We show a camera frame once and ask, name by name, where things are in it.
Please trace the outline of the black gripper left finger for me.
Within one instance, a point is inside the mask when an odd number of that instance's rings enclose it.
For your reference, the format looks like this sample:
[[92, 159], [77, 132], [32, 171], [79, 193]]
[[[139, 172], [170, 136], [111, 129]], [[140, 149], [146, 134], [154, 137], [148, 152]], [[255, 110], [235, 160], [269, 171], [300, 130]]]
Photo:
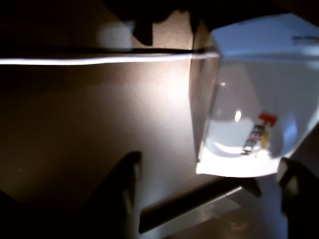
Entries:
[[85, 235], [90, 239], [124, 239], [127, 218], [141, 176], [142, 153], [127, 153], [109, 172], [84, 206]]

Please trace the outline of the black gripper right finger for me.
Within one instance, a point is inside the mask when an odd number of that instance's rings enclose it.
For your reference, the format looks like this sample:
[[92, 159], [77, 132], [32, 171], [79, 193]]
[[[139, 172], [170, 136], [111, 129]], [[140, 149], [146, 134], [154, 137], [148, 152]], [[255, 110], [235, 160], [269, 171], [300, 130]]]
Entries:
[[278, 166], [281, 210], [289, 239], [319, 237], [319, 179], [298, 161], [282, 158]]

